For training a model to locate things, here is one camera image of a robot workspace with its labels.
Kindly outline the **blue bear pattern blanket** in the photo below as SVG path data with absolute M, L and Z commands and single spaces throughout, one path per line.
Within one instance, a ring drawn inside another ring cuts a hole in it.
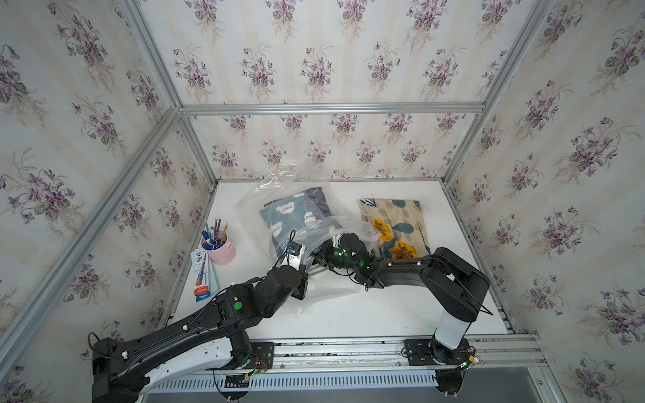
M 331 209 L 322 187 L 310 187 L 299 193 L 269 201 L 259 214 L 271 233 L 276 253 L 284 250 L 292 231 L 301 231 L 311 224 L 331 217 Z

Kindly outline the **clear plastic vacuum bag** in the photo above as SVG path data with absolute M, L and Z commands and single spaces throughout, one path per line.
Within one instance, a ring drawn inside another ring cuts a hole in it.
M 301 231 L 292 231 L 281 254 L 277 254 L 273 246 L 271 233 L 262 220 L 259 211 L 268 202 L 285 196 L 290 196 L 310 187 L 322 187 L 331 209 L 332 216 L 322 221 L 311 224 Z M 303 244 L 305 248 L 304 259 L 299 274 L 308 273 L 309 280 L 327 268 L 313 261 L 312 253 L 328 240 L 336 240 L 345 233 L 354 233 L 364 242 L 367 251 L 372 252 L 376 246 L 379 235 L 371 226 L 358 216 L 352 214 L 333 192 L 329 180 L 319 168 L 312 163 L 292 163 L 282 166 L 269 174 L 250 191 L 247 191 L 234 205 L 240 227 L 245 230 L 249 239 L 258 250 L 268 258 L 275 260 L 278 267 L 286 265 L 287 246 L 291 241 Z

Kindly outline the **beige floral fleece blanket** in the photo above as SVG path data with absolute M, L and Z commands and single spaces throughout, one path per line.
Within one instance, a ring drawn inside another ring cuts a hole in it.
M 362 218 L 380 234 L 375 253 L 393 260 L 431 255 L 422 205 L 416 200 L 363 198 Z

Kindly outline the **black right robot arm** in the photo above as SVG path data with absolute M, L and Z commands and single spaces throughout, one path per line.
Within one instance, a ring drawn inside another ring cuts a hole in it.
M 463 349 L 465 334 L 481 313 L 490 288 L 489 278 L 452 250 L 441 247 L 421 258 L 394 260 L 367 251 L 354 233 L 328 240 L 312 253 L 313 261 L 328 270 L 344 270 L 367 290 L 409 285 L 427 288 L 443 307 L 431 339 L 433 349 Z

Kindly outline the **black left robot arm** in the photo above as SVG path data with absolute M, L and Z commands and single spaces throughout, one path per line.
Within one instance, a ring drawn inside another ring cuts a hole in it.
M 129 341 L 92 344 L 92 401 L 136 402 L 166 381 L 204 369 L 238 369 L 252 354 L 247 329 L 275 312 L 306 280 L 282 265 L 262 278 L 231 285 L 204 307 Z

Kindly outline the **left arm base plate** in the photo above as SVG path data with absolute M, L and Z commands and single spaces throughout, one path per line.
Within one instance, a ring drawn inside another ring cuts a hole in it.
M 272 368 L 274 354 L 274 342 L 252 342 L 249 352 L 236 354 L 226 365 L 211 364 L 207 367 L 207 370 L 243 369 L 247 372 L 251 370 L 265 371 Z

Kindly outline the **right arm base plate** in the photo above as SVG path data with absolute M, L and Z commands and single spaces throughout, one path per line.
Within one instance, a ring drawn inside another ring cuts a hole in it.
M 404 341 L 401 356 L 410 366 L 454 366 L 466 369 L 475 362 L 476 348 L 462 339 L 456 349 L 449 349 L 432 339 L 407 339 Z

